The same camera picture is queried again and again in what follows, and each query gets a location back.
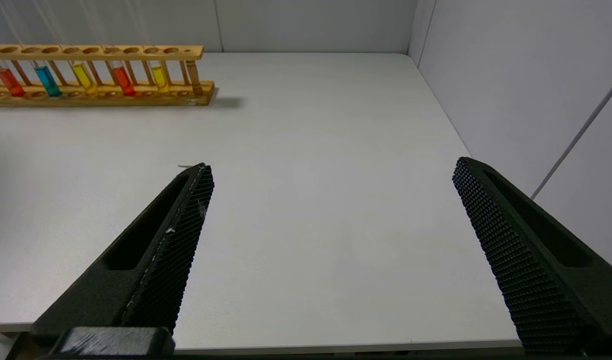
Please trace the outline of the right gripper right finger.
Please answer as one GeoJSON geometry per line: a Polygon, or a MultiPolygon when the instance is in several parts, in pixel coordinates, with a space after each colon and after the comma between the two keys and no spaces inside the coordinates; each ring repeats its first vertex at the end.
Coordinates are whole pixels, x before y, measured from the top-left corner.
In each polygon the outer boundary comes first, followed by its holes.
{"type": "Polygon", "coordinates": [[[612,265],[484,162],[452,176],[525,354],[612,354],[612,265]]]}

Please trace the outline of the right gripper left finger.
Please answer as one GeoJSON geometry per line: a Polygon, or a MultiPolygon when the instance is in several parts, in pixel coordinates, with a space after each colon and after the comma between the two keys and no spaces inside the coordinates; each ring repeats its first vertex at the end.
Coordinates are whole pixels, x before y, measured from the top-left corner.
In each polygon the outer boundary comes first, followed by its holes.
{"type": "Polygon", "coordinates": [[[214,188],[208,164],[179,173],[32,324],[32,335],[119,326],[174,332],[214,188]]]}

